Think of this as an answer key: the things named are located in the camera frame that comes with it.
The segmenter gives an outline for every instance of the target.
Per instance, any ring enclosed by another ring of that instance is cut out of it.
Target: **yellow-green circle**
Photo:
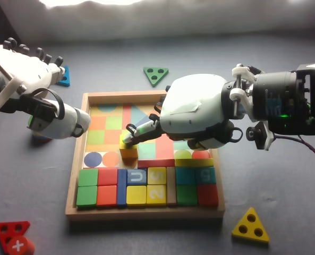
[[[184,158],[191,158],[191,153],[187,150],[178,150],[174,153],[174,158],[184,159]]]

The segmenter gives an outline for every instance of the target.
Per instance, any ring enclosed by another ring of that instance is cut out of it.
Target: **robotic hand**
[[[277,73],[238,64],[232,74],[235,80],[230,82],[214,74],[175,80],[154,107],[159,116],[151,114],[151,120],[138,127],[129,124],[123,142],[135,145],[166,133],[172,140],[188,141],[193,150],[219,148],[240,141],[242,130],[230,120],[246,114],[258,122],[246,131],[258,149],[268,150],[274,133],[315,135],[315,64]],[[310,88],[305,87],[306,79]],[[305,99],[306,92],[311,92],[311,103]],[[232,138],[233,131],[241,132],[239,139]]]
[[[22,111],[32,115],[29,129],[51,139],[81,136],[90,125],[90,116],[63,103],[50,90],[63,78],[63,59],[50,63],[51,56],[37,48],[37,56],[29,57],[29,48],[13,38],[0,45],[0,112]],[[56,101],[44,99],[50,92]]]

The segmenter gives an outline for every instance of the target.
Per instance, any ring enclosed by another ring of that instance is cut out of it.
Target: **black cable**
[[[286,140],[292,140],[292,141],[295,141],[295,142],[299,142],[299,143],[302,143],[303,145],[306,145],[311,151],[314,152],[315,154],[315,149],[312,145],[310,145],[309,143],[305,142],[300,135],[298,135],[300,139],[297,139],[297,138],[293,138],[293,137],[285,137],[285,136],[282,136],[282,135],[276,135],[274,134],[274,138],[275,139],[286,139]]]

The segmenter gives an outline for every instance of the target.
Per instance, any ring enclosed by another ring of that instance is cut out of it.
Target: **blue block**
[[[117,205],[126,206],[126,169],[117,171]]]
[[[197,184],[216,184],[215,169],[213,167],[199,167],[195,169]]]
[[[147,170],[145,169],[128,169],[127,185],[139,186],[147,185]]]
[[[194,167],[176,167],[176,185],[196,185]]]
[[[57,82],[57,85],[69,87],[70,86],[70,72],[69,67],[65,66],[65,73],[61,81]]]

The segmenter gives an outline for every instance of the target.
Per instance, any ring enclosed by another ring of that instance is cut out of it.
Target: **gray table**
[[[196,73],[231,80],[237,63],[274,72],[315,62],[310,33],[43,48],[69,65],[71,87],[53,88],[74,107],[81,106],[84,92],[152,89],[144,66],[169,68],[156,88],[164,89]],[[0,113],[0,222],[30,221],[27,237],[36,254],[315,254],[315,155],[303,145],[279,140],[265,152],[244,137],[219,149],[227,207],[219,228],[194,222],[140,224],[136,230],[135,223],[70,226],[64,209],[75,139],[35,147],[28,118]],[[247,117],[234,123],[242,130],[252,125]],[[315,146],[315,137],[306,140]],[[270,236],[268,249],[231,240],[231,230],[249,207],[255,207]]]

